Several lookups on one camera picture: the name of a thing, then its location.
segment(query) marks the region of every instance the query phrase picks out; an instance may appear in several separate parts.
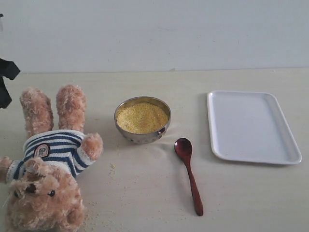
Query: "white wall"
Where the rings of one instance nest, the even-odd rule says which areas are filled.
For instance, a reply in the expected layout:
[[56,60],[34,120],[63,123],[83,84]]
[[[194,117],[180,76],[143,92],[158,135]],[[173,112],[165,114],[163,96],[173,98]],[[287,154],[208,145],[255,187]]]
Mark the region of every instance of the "white wall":
[[309,0],[0,0],[22,72],[309,66]]

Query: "table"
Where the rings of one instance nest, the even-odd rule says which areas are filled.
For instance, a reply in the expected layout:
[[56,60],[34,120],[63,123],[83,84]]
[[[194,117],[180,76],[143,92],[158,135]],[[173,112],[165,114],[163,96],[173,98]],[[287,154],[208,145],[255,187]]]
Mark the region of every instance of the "table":
[[[80,85],[88,98],[85,133],[98,132],[104,141],[101,158],[77,178],[89,216],[80,232],[308,231],[309,69],[21,74],[6,82],[13,102],[0,110],[1,156],[23,156],[21,92],[38,87],[52,99],[57,129],[56,93],[69,83]],[[302,162],[275,166],[216,158],[206,108],[206,94],[213,90],[274,94]],[[164,100],[172,121],[157,142],[133,145],[116,129],[113,114],[122,101],[142,95]],[[173,150],[179,137],[193,144],[191,164],[204,204],[202,217],[194,212],[186,169]],[[0,196],[2,206],[6,185],[0,185]],[[0,227],[4,214],[1,207]]]

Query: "stainless steel bowl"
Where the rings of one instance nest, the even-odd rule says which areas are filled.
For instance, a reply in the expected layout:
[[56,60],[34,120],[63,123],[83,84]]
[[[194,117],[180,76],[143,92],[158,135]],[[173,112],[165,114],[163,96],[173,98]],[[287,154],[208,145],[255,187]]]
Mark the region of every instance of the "stainless steel bowl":
[[[147,102],[153,105],[156,105],[158,107],[160,107],[168,116],[168,122],[166,123],[166,125],[154,132],[151,133],[147,133],[147,134],[135,134],[135,133],[130,133],[124,129],[122,129],[118,123],[117,123],[117,118],[118,115],[120,114],[120,112],[130,106],[133,106],[137,103],[142,103],[142,102]],[[131,98],[128,99],[126,101],[124,101],[123,103],[121,103],[117,109],[115,110],[115,114],[114,114],[114,120],[115,120],[115,124],[117,129],[119,130],[119,132],[129,141],[135,143],[135,144],[149,144],[152,143],[158,139],[160,139],[167,131],[169,124],[170,124],[170,118],[171,118],[171,111],[169,106],[162,100],[157,99],[157,98],[153,98],[153,97],[135,97],[135,98]]]

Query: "cornmeal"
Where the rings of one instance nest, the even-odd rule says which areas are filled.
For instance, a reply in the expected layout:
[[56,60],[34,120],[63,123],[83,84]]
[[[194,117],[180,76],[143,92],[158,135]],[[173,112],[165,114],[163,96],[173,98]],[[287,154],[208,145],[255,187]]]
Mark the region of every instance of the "cornmeal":
[[154,132],[167,122],[168,116],[160,107],[146,102],[124,109],[117,118],[122,129],[135,134]]

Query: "blue and white striped shirt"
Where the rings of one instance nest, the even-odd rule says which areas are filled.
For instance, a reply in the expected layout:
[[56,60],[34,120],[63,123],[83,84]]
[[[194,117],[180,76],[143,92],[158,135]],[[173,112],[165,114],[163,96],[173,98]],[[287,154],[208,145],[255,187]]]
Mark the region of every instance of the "blue and white striped shirt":
[[63,168],[74,177],[94,163],[83,151],[81,142],[85,135],[77,130],[52,130],[34,135],[24,144],[25,157],[11,164],[7,183],[20,179],[25,173],[24,163],[33,157],[41,157],[50,165]]

